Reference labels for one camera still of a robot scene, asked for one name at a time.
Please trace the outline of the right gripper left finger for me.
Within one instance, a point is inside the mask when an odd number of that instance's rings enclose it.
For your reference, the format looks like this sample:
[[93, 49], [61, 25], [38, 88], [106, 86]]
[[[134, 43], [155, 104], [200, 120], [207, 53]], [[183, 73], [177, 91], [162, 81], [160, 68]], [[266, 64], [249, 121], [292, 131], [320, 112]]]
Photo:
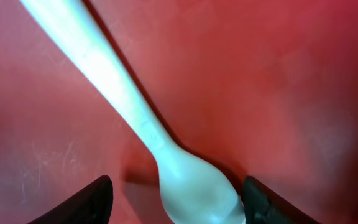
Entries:
[[108, 224], [112, 205], [112, 181], [108, 175], [102, 175], [29, 224]]

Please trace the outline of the white plastic spoon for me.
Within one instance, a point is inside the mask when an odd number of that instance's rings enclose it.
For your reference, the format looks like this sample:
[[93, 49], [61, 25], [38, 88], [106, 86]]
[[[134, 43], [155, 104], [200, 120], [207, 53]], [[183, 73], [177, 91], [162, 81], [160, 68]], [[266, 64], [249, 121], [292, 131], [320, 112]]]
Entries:
[[172, 222], [246, 222], [240, 196], [228, 178], [173, 141], [83, 1], [21, 3], [151, 152], [163, 207]]

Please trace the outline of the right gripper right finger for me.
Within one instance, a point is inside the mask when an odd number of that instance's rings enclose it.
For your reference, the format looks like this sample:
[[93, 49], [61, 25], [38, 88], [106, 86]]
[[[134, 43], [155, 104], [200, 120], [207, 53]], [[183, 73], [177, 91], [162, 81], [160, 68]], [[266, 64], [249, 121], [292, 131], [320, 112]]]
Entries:
[[319, 224], [253, 176], [242, 187], [247, 224]]

